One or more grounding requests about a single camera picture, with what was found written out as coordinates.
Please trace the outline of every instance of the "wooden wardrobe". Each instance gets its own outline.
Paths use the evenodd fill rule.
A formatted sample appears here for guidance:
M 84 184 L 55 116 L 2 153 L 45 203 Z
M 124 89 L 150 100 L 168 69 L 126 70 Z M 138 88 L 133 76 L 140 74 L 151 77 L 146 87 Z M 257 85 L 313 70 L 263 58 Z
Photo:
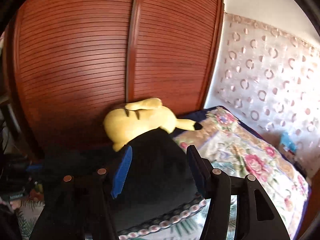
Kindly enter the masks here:
M 223 0 L 27 0 L 6 29 L 4 75 L 40 155 L 108 142 L 111 106 L 159 97 L 199 110 L 220 41 Z

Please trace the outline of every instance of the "bed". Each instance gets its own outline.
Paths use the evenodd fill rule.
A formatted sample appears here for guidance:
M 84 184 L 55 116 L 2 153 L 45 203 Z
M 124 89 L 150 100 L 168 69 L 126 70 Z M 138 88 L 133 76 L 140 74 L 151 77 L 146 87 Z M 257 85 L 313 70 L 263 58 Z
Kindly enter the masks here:
M 203 129 L 198 131 L 176 129 L 171 134 L 172 139 L 184 151 L 189 145 L 195 145 L 202 157 L 209 159 L 215 168 L 222 169 L 231 176 L 255 175 L 276 206 L 290 238 L 295 239 L 306 210 L 310 190 L 304 177 L 294 166 L 254 130 L 237 120 L 223 107 L 196 111 L 184 117 L 201 123 Z M 236 196 L 232 196 L 230 201 L 227 239 L 234 239 Z M 166 229 L 131 239 L 197 240 L 201 235 L 209 204 L 210 200 L 205 201 L 202 204 L 204 207 L 198 213 L 186 219 L 180 218 L 179 222 L 172 223 Z M 35 223 L 36 217 L 39 216 L 39 212 L 34 215 L 29 213 L 29 218 L 26 218 L 21 215 L 24 212 L 21 210 L 19 212 L 19 220 L 27 222 L 33 220 Z M 120 239 L 129 238 L 130 236 L 121 236 Z

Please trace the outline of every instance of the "copper rivet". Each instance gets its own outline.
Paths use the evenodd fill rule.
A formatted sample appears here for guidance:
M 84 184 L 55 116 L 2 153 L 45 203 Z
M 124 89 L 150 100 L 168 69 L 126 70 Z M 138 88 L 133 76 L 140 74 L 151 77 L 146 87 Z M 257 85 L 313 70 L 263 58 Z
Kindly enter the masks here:
M 221 174 L 221 170 L 219 170 L 219 169 L 213 169 L 212 172 L 213 172 L 214 174 L 216 174 L 216 175 Z
M 98 169 L 98 174 L 99 174 L 99 175 L 103 175 L 103 174 L 105 174 L 106 172 L 107 172 L 107 170 L 104 169 L 104 168 Z
M 65 182 L 68 182 L 70 180 L 72 180 L 72 176 L 70 176 L 70 175 L 64 176 L 64 178 L 63 178 L 63 181 L 65 181 Z
M 256 180 L 256 177 L 253 176 L 252 174 L 249 174 L 249 175 L 248 175 L 248 180 L 255 181 L 255 180 Z

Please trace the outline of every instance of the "decorative trim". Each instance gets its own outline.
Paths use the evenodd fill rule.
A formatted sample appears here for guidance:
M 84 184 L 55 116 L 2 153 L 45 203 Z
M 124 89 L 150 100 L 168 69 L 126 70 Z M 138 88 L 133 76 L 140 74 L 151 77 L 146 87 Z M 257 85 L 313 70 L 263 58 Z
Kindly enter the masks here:
M 190 203 L 179 206 L 169 214 L 164 214 L 159 218 L 151 219 L 150 221 L 147 221 L 134 228 L 129 228 L 128 230 L 119 232 L 119 239 L 128 240 L 131 238 L 137 238 L 139 236 L 146 236 L 148 234 L 169 228 L 178 222 L 192 217 L 193 215 L 198 213 L 205 205 L 206 200 L 204 198 L 196 197 Z
M 268 31 L 271 33 L 272 36 L 275 37 L 279 37 L 279 36 L 283 36 L 285 38 L 287 38 L 291 43 L 295 42 L 298 45 L 302 45 L 304 47 L 306 47 L 307 49 L 311 49 L 311 50 L 317 50 L 319 51 L 319 48 L 317 48 L 316 46 L 314 46 L 313 44 L 291 34 L 288 33 L 286 31 L 283 31 L 277 27 L 274 27 L 272 25 L 266 24 L 264 22 L 260 22 L 257 20 L 253 20 L 247 17 L 243 17 L 240 15 L 236 15 L 236 14 L 231 14 L 231 13 L 225 13 L 226 15 L 226 20 L 235 22 L 235 23 L 239 23 L 239 24 L 247 24 L 247 25 L 251 25 L 253 26 L 255 29 L 261 29 L 264 31 Z
M 29 126 L 26 115 L 23 111 L 23 98 L 21 94 L 21 81 L 17 72 L 19 72 L 19 33 L 23 15 L 23 6 L 18 10 L 17 14 L 9 22 L 5 30 L 4 49 L 3 49 L 3 72 L 6 91 L 8 93 L 12 110 L 17 118 L 21 132 L 28 143 L 32 156 L 31 159 L 42 159 L 44 153 L 39 147 L 38 142 Z
M 223 23 L 223 12 L 224 12 L 223 0 L 218 0 L 217 17 L 216 17 L 216 22 L 215 22 L 214 32 L 213 32 L 213 37 L 212 37 L 210 56 L 209 56 L 206 72 L 204 75 L 202 87 L 200 90 L 199 99 L 197 102 L 198 109 L 203 109 L 203 107 L 204 107 L 204 103 L 207 98 L 209 87 L 211 84 L 214 67 L 215 67 L 215 64 L 217 61 L 217 55 L 218 55 L 220 38 L 221 38 L 221 31 L 222 31 L 222 23 Z
M 125 86 L 125 100 L 130 103 L 134 100 L 134 75 L 136 66 L 136 47 L 139 33 L 140 9 L 143 0 L 133 0 L 132 13 L 129 28 L 127 50 L 127 73 Z

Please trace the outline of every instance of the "pikachu plush toy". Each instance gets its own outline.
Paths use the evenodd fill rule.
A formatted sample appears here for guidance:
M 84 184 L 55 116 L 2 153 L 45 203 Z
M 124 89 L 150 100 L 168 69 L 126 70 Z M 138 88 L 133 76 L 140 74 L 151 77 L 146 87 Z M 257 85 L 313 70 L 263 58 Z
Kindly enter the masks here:
M 103 125 L 116 152 L 137 136 L 159 127 L 167 133 L 172 133 L 176 127 L 191 131 L 202 128 L 195 121 L 177 119 L 159 98 L 119 106 L 106 115 Z

